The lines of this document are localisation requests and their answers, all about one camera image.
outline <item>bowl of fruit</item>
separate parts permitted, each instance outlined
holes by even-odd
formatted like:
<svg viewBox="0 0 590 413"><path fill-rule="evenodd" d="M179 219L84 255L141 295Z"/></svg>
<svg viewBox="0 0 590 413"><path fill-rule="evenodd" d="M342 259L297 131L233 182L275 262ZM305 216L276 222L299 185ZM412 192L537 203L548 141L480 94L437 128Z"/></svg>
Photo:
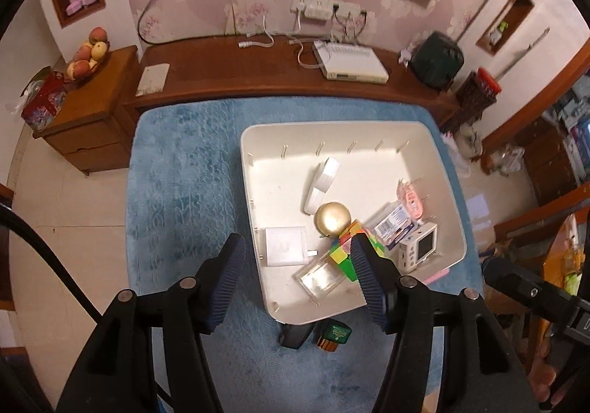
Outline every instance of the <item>bowl of fruit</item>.
<svg viewBox="0 0 590 413"><path fill-rule="evenodd" d="M108 52L107 32L96 27L88 35L66 68L66 82L77 82L91 77L100 68Z"/></svg>

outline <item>gold ball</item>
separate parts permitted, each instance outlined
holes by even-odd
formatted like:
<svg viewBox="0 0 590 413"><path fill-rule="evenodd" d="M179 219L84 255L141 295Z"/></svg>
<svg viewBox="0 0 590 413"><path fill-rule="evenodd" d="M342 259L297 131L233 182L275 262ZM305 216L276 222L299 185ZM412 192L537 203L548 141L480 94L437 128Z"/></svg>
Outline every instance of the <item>gold ball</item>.
<svg viewBox="0 0 590 413"><path fill-rule="evenodd" d="M313 216L313 222L321 234L337 238L351 223L348 208L339 202L323 204Z"/></svg>

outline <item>device screen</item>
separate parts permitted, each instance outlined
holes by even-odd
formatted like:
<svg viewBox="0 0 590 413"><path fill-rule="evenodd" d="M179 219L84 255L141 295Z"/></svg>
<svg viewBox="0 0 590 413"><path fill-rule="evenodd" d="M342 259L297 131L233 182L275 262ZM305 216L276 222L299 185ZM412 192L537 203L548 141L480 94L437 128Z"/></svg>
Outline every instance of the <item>device screen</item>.
<svg viewBox="0 0 590 413"><path fill-rule="evenodd" d="M432 250L434 244L434 231L427 234L418 242L418 258L420 260L424 255Z"/></svg>

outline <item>white plastic bin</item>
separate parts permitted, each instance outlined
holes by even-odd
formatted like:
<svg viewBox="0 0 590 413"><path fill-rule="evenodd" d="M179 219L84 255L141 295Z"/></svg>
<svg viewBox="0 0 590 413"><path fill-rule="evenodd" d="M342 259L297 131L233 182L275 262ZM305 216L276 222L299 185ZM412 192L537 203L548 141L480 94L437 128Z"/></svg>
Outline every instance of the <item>white plastic bin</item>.
<svg viewBox="0 0 590 413"><path fill-rule="evenodd" d="M246 200L264 303L279 322L302 325L364 306L361 287L345 279L315 304L292 275L301 267L267 267L264 229L304 226L309 250L327 251L303 203L320 162L341 163L324 202L348 207L352 219L368 220L397 199L398 180L415 181L424 218L438 224L437 255L412 275L430 278L458 263L466 244L455 197L428 128L410 121L300 122L253 125L241 137Z"/></svg>

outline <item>white router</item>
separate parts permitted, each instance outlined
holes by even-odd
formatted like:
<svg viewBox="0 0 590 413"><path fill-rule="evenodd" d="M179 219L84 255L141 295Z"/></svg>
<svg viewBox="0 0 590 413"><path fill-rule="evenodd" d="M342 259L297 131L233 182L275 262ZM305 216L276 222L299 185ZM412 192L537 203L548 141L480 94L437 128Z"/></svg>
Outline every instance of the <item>white router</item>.
<svg viewBox="0 0 590 413"><path fill-rule="evenodd" d="M316 40L313 52L328 80L384 84L389 79L387 70L370 47Z"/></svg>

